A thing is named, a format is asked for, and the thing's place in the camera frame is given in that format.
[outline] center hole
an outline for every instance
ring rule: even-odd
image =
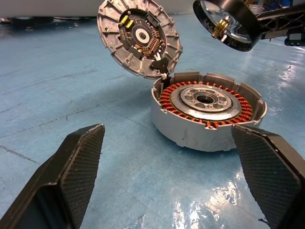
[[[142,32],[140,32],[140,34],[139,34],[139,36],[141,37],[141,39],[146,39],[146,35],[144,34],[144,33],[142,33]]]
[[[196,99],[203,104],[211,104],[214,102],[214,99],[208,95],[199,95]]]

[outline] electronic component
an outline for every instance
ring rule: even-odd
[[[107,0],[97,22],[104,45],[128,71],[151,79],[174,72],[183,52],[179,33],[174,19],[153,0]]]

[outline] hub motor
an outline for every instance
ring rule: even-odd
[[[152,88],[152,122],[179,146],[214,152],[236,148],[235,123],[259,127],[267,105],[252,87],[228,76],[176,73]]]
[[[126,70],[156,79],[152,122],[180,146],[201,151],[235,148],[234,123],[258,127],[266,103],[250,86],[214,73],[169,75],[183,48],[174,19],[153,0],[106,0],[98,28],[111,56]]]

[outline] circuit board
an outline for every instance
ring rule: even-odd
[[[120,40],[126,50],[138,59],[146,57],[155,59],[157,53],[162,55],[165,42],[158,31],[160,23],[151,14],[131,13],[123,15],[120,21]]]

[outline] gold bolt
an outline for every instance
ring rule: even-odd
[[[212,37],[216,39],[230,26],[230,23],[226,19],[221,19],[218,25],[215,27]]]

